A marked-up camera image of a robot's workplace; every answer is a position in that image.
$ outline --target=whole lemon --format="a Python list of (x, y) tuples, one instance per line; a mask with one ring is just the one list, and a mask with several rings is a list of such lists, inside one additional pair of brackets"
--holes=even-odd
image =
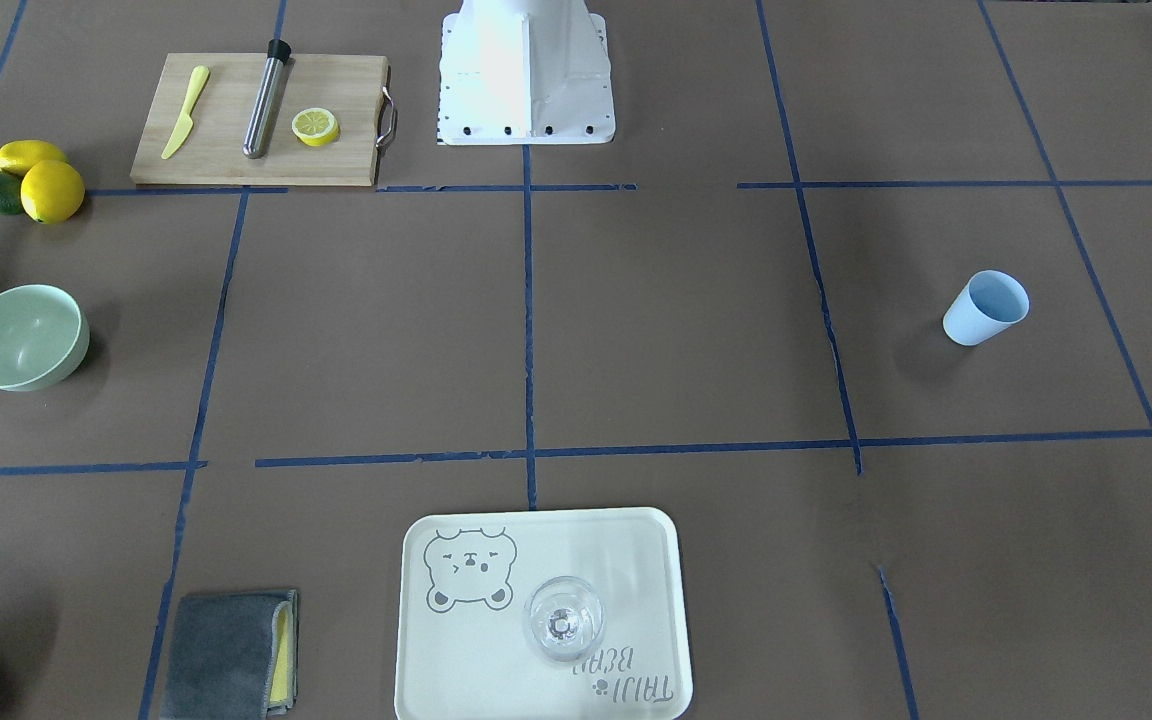
[(78, 211), (86, 191), (68, 162), (41, 160), (20, 181), (20, 206), (40, 223), (60, 223)]
[(0, 147), (0, 170), (22, 179), (41, 160), (68, 162), (65, 151), (46, 141), (14, 141)]

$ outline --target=wooden cutting board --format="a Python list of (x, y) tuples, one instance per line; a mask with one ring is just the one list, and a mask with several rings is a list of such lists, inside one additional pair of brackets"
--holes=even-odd
[[(194, 130), (172, 158), (161, 158), (184, 101), (189, 73), (211, 69), (191, 118)], [(243, 156), (243, 137), (265, 73), (262, 53), (173, 53), (132, 160), (132, 182), (170, 184), (370, 185), (376, 182), (376, 127), (389, 60), (372, 55), (291, 55), (270, 151)], [(305, 108), (338, 118), (340, 137), (310, 147), (291, 135)]]

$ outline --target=bear drawing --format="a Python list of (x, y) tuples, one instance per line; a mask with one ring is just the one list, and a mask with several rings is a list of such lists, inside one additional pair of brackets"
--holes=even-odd
[(457, 530), (453, 537), (435, 533), (425, 546), (429, 567), (429, 608), (447, 612), (456, 602), (482, 601), (502, 611), (513, 600), (509, 568), (518, 555), (505, 529), (494, 536), (484, 530)]

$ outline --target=yellow knife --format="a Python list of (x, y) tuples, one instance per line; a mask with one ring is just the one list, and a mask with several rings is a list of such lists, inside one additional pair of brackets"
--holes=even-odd
[(173, 129), (172, 137), (168, 138), (168, 146), (162, 150), (162, 159), (166, 160), (175, 154), (183, 145), (184, 138), (189, 137), (189, 131), (194, 129), (194, 119), (189, 113), (194, 111), (194, 104), (198, 101), (202, 86), (206, 85), (211, 70), (205, 65), (198, 65), (192, 73), (189, 73), (189, 89), (184, 91), (184, 104), (180, 105), (177, 127)]

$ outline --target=bowl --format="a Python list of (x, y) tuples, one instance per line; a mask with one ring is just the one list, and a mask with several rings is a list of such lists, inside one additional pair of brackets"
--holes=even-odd
[(26, 285), (0, 293), (0, 389), (63, 381), (88, 355), (88, 319), (68, 291)]

